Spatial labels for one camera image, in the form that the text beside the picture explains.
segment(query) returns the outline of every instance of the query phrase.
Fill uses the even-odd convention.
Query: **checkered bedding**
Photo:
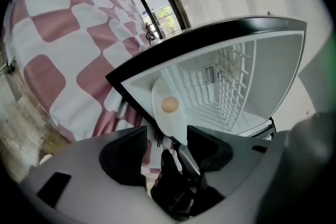
[[[143,172],[157,173],[171,141],[157,147],[152,127],[105,79],[148,46],[133,0],[12,0],[3,41],[62,135],[78,141],[147,125]]]

